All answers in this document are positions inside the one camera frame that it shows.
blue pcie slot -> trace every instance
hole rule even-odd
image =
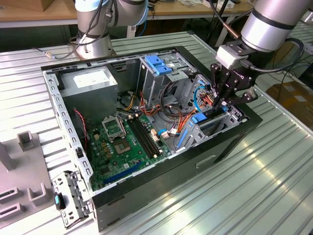
[[[187,135],[187,132],[188,132],[188,130],[187,130],[187,129],[185,129],[184,133],[182,134],[182,136],[181,136],[181,138],[180,138],[180,140],[179,140],[179,142],[178,142],[178,144],[177,144],[177,148],[179,148],[179,147],[180,147],[180,145],[181,145],[182,141],[184,140],[184,138],[185,138],[185,137],[186,137],[186,135]]]
[[[141,164],[142,164],[142,162],[139,162],[139,163],[137,163],[136,165],[132,166],[131,168],[129,168],[129,169],[127,169],[127,170],[124,170],[124,171],[122,171],[122,172],[120,172],[120,173],[118,173],[118,174],[116,174],[116,175],[113,175],[113,176],[111,176],[111,177],[105,179],[105,180],[103,181],[103,184],[105,185],[105,184],[111,183],[111,182],[113,182],[113,181],[115,181],[115,180],[118,180],[118,179],[120,179],[120,178],[122,178],[122,177],[124,177],[124,176],[126,176],[126,175],[128,175],[128,174],[130,174],[130,173],[133,173],[133,172],[137,171],[137,170],[138,170],[138,167],[139,167]]]

green circuit board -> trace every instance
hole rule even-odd
[[[153,129],[153,127],[147,117],[142,115],[138,118],[138,120],[146,128],[146,132],[149,133],[149,137],[152,138],[150,130]],[[133,170],[135,168],[135,171],[137,171],[143,169],[171,155],[170,149],[167,145],[164,144],[162,140],[159,140],[160,143],[155,145],[162,151],[162,153],[160,153],[156,158],[149,158],[127,121],[122,120],[121,122],[125,129],[126,136],[123,139],[118,138],[117,141],[114,140],[113,143],[109,141],[103,125],[88,131],[88,135],[90,137],[88,159],[93,169],[93,175],[90,178],[90,183],[94,191],[103,188],[106,185],[106,179],[110,179],[119,173],[125,174],[123,175],[123,177],[125,177],[133,172],[132,171],[131,173],[126,174],[127,170]],[[108,128],[106,126],[106,128],[110,129],[110,131],[119,131],[114,126],[114,123],[110,123],[110,126],[113,126],[112,130],[111,127]]]

yellow wire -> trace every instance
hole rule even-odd
[[[131,103],[129,104],[129,106],[126,109],[124,109],[125,111],[128,111],[128,110],[130,110],[132,108],[133,101],[134,101],[134,96],[132,96]]]

motherboard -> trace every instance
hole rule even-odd
[[[92,189],[99,190],[171,155],[164,141],[154,139],[151,132],[153,127],[145,115],[130,120],[110,117],[88,131]]]

wooden table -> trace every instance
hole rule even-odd
[[[246,0],[242,0],[242,3],[236,4],[234,8],[227,8],[223,16],[228,17],[227,22],[229,22],[251,8],[252,5]],[[212,16],[212,8],[202,4],[185,6],[178,1],[174,3],[157,2],[155,4],[154,20],[211,18]],[[152,18],[152,12],[149,11],[147,20]],[[0,9],[0,28],[68,24],[77,24],[76,10],[72,0],[55,0],[44,12],[12,6],[5,6],[4,9]],[[219,46],[224,41],[226,34],[226,30],[223,30],[216,45]],[[134,37],[134,35],[135,27],[129,26],[127,37]]]

